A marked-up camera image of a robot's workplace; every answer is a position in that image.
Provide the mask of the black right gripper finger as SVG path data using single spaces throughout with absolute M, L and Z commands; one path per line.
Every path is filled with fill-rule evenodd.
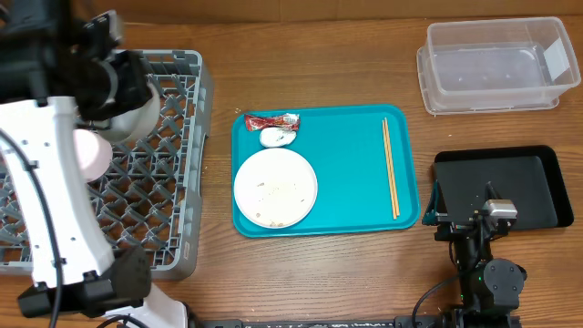
M 422 218 L 422 224 L 425 226 L 436 226 L 438 224 L 438 204 L 440 199 L 439 182 L 436 179 L 433 184 L 431 196 Z
M 499 193 L 496 191 L 496 189 L 494 188 L 493 184 L 491 181 L 488 181 L 485 187 L 485 195 L 486 195 L 486 201 L 490 201 L 490 200 L 499 200 L 500 199 L 500 195 Z

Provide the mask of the grey small bowl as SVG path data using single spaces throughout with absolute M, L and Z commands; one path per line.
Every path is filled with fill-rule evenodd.
M 142 107 L 130 110 L 110 121 L 110 129 L 99 130 L 98 135 L 112 144 L 136 141 L 147 137 L 158 124 L 161 110 L 160 96 L 148 83 L 151 99 Z

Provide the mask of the wooden chopstick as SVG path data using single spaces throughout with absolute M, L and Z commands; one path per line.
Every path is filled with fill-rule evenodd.
M 384 152 L 385 152 L 385 159 L 386 159 L 386 166 L 387 166 L 388 183 L 389 183 L 389 189 L 390 189 L 390 194 L 391 194 L 393 220 L 397 220 L 399 211 L 398 211 L 397 196 L 396 196 L 396 191 L 395 191 L 394 167 L 393 167 L 393 160 L 392 160 L 392 154 L 391 154 L 391 144 L 390 144 L 390 138 L 389 138 L 387 118 L 383 119 L 382 124 L 383 124 L 383 134 L 384 134 Z
M 388 125 L 388 119 L 384 118 L 384 137 L 385 137 L 385 148 L 386 148 L 386 161 L 388 165 L 388 172 L 390 174 L 390 182 L 391 182 L 391 193 L 392 193 L 392 202 L 394 207 L 394 220 L 397 220 L 400 216 L 400 206 L 399 206 L 399 199 L 398 199 L 398 192 L 396 186 L 396 178 L 394 173 L 394 160 L 393 160 L 393 152 L 392 152 L 392 145 L 391 145 L 391 137 Z

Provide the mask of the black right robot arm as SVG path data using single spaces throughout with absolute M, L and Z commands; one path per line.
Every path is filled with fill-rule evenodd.
M 526 270 L 512 261 L 496 258 L 491 241 L 507 236 L 517 221 L 517 208 L 500 197 L 491 183 L 486 184 L 486 201 L 466 219 L 448 213 L 445 194 L 434 183 L 422 223 L 435 226 L 435 240 L 448 243 L 456 275 L 425 292 L 410 317 L 413 327 L 519 327 L 520 319 L 511 313 L 519 307 L 519 295 L 527 280 Z M 445 286 L 458 282 L 462 302 L 434 319 L 420 319 L 423 302 Z

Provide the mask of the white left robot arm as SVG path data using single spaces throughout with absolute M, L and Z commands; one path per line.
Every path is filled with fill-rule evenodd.
M 159 120 L 158 87 L 140 56 L 120 49 L 121 19 L 83 21 L 63 0 L 14 1 L 1 18 L 1 154 L 33 258 L 21 313 L 51 325 L 80 313 L 123 327 L 196 326 L 188 305 L 154 284 L 142 247 L 107 242 L 78 163 L 80 121 L 118 143 Z

